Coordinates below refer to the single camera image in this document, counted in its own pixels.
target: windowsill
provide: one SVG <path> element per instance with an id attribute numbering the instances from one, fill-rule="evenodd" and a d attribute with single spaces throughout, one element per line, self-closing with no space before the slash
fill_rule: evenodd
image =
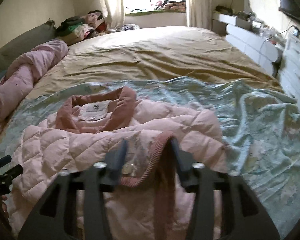
<path id="1" fill-rule="evenodd" d="M 178 10 L 149 10 L 149 11 L 142 11 L 142 12 L 130 12 L 130 13 L 126 13 L 126 16 L 141 16 L 141 15 L 150 15 L 153 13 L 186 13 L 186 12 L 180 12 Z"/>

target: white dresser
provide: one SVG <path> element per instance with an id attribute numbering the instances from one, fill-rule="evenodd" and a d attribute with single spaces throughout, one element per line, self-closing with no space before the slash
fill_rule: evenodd
<path id="1" fill-rule="evenodd" d="M 300 111 L 300 40 L 292 35 L 282 55 L 278 80 L 287 95 L 298 101 Z"/>
<path id="2" fill-rule="evenodd" d="M 273 62 L 280 62 L 282 52 L 266 38 L 262 38 L 252 32 L 227 25 L 226 41 L 237 47 L 242 53 L 259 64 L 269 75 L 274 74 Z"/>

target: rolled blanket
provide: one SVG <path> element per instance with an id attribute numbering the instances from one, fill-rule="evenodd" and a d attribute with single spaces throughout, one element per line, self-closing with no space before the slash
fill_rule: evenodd
<path id="1" fill-rule="evenodd" d="M 0 82 L 0 133 L 6 118 L 33 89 L 35 83 L 68 53 L 59 39 L 41 44 L 15 59 Z"/>

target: metal bolt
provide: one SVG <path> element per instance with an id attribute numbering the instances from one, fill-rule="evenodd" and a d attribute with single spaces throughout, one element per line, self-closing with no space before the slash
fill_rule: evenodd
<path id="1" fill-rule="evenodd" d="M 103 168 L 105 168 L 106 166 L 107 166 L 107 164 L 104 163 L 104 162 L 95 163 L 95 164 L 93 165 L 93 167 L 95 167 L 95 168 L 97 168 L 97 169 L 103 169 Z"/>
<path id="2" fill-rule="evenodd" d="M 70 172 L 69 172 L 68 170 L 66 170 L 66 169 L 61 170 L 61 171 L 58 173 L 58 175 L 60 175 L 60 176 L 68 176 L 69 174 L 70 174 Z"/>
<path id="3" fill-rule="evenodd" d="M 195 169 L 203 169 L 204 164 L 203 163 L 193 163 L 192 167 L 194 167 Z"/>
<path id="4" fill-rule="evenodd" d="M 133 163 L 126 163 L 123 167 L 122 167 L 122 174 L 124 175 L 128 175 L 131 174 L 134 170 L 134 165 Z"/>
<path id="5" fill-rule="evenodd" d="M 230 171 L 230 175 L 233 177 L 237 177 L 240 175 L 240 173 L 238 171 Z"/>

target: light blue bedsheet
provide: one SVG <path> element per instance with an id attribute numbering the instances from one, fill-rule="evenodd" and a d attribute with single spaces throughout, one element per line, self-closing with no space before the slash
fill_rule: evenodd
<path id="1" fill-rule="evenodd" d="M 123 85 L 138 97 L 213 110 L 227 145 L 230 174 L 240 174 L 258 195 L 282 238 L 300 218 L 300 114 L 295 101 L 242 81 L 212 85 L 181 77 L 166 82 L 84 83 L 35 100 L 15 111 L 0 144 L 0 157 L 12 154 L 29 125 L 56 112 L 71 95 L 104 93 Z"/>

